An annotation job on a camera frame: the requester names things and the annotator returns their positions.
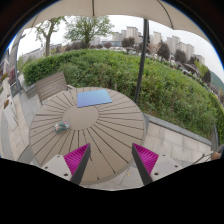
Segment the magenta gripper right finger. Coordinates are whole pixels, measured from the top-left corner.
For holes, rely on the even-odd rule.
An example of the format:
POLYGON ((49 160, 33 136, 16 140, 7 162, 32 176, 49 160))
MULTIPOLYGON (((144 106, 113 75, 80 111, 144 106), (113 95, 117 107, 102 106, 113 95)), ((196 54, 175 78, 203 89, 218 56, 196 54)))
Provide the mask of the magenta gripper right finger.
POLYGON ((135 143, 132 144, 132 155, 143 185, 148 185, 182 169, 182 166, 170 156, 166 154, 158 155, 135 143))

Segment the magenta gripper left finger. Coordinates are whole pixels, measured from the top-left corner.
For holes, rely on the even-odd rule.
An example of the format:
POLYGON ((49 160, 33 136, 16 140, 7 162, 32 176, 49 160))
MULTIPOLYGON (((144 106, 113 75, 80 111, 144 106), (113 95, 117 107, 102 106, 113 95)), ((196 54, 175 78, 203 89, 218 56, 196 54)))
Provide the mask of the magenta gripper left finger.
POLYGON ((86 169, 90 152, 90 144, 83 145, 65 156, 54 156, 42 166, 42 169, 79 185, 86 169))

